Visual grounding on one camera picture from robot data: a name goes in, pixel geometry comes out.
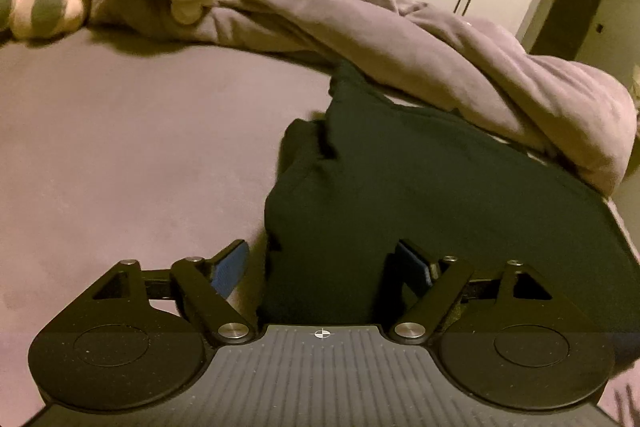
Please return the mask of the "purple crumpled duvet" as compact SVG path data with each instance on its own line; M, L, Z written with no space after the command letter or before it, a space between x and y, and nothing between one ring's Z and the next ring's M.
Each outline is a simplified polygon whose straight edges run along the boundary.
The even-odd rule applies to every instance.
M299 60L349 61L378 83L551 157L604 195L622 183L637 132L627 89L586 64L527 53L509 31L416 0L219 0L197 24L164 0L93 0L93 26Z

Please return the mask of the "black large garment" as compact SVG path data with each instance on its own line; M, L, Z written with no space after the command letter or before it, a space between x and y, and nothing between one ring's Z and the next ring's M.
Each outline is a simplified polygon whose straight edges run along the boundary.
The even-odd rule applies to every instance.
M639 265L601 195L463 119L376 92L341 65L321 119L296 120L266 200L271 324L375 324L400 312L403 239L477 269L530 263L602 329L639 327Z

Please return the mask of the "purple bed sheet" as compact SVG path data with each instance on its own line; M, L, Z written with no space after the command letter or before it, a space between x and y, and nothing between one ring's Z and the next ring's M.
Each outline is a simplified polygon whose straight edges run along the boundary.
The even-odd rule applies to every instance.
M511 411L460 390L390 323L271 324L266 200L285 131L331 104L333 75L216 46L78 34L1 50L1 421L6 426L637 425L639 392L617 378L639 361L639 327L608 335L613 372L597 403ZM163 270L250 253L228 303L255 337L213 353L175 395L120 412L45 403L29 347L122 260Z

